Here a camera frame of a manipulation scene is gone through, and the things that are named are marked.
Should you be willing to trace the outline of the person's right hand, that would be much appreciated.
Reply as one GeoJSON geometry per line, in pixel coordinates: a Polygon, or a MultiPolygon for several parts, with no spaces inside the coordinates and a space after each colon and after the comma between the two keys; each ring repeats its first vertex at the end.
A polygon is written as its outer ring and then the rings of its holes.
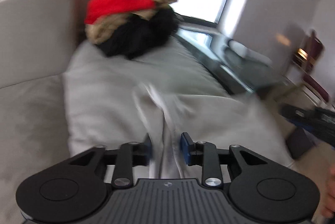
{"type": "Polygon", "coordinates": [[[330,167],[328,179],[326,181],[326,194],[324,198],[324,205],[322,208],[322,215],[326,218],[333,218],[335,211],[335,168],[334,165],[330,167]]]}

